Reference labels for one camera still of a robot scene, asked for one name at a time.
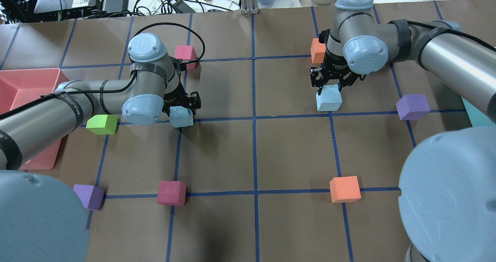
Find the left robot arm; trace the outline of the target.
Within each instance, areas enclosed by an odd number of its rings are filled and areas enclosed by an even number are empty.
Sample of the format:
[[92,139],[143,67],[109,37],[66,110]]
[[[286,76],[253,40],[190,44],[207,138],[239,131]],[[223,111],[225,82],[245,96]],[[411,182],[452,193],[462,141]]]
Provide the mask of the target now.
[[122,114],[131,124],[153,125],[164,112],[172,124],[191,126],[200,95],[181,83],[186,63],[170,57],[153,33],[137,33],[128,46],[130,80],[70,81],[52,93],[1,115],[1,261],[83,262],[87,208],[56,178],[21,165],[94,115]]

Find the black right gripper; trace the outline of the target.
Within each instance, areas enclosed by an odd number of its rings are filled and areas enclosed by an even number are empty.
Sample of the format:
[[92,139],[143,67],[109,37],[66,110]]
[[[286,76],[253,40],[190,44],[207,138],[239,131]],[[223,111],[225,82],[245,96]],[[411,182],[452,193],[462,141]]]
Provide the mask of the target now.
[[364,81],[366,75],[358,75],[351,71],[345,57],[326,51],[324,62],[320,67],[309,69],[312,87],[317,89],[318,96],[321,95],[324,85],[330,80],[338,80],[338,90],[352,86],[356,80]]

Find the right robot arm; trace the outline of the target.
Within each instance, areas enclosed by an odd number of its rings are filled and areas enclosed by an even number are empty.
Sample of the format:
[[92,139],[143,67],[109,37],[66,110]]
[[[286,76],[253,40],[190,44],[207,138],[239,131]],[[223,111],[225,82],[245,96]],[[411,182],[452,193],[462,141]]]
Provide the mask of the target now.
[[[312,67],[321,94],[386,64],[413,60],[495,121],[495,48],[456,22],[393,20],[379,25],[374,0],[337,0],[334,22],[319,35],[324,61]],[[406,262],[495,261],[495,126],[433,135],[406,159],[399,211],[411,240]]]

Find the pink block near left arm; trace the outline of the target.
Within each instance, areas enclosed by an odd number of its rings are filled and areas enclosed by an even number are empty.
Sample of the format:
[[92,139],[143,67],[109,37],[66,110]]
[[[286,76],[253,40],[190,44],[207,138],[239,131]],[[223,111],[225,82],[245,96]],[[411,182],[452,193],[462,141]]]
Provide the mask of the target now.
[[181,59],[184,63],[197,60],[197,53],[192,45],[177,45],[174,57],[176,59]]

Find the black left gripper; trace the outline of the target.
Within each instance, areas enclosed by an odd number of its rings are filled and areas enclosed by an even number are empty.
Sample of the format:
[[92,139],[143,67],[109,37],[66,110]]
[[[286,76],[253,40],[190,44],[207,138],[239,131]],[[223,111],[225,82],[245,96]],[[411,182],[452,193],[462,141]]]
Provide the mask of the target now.
[[196,112],[202,105],[198,92],[192,92],[190,97],[188,97],[179,76],[175,76],[167,84],[163,100],[163,109],[169,109],[172,106],[180,105],[181,107],[190,109],[192,112]]

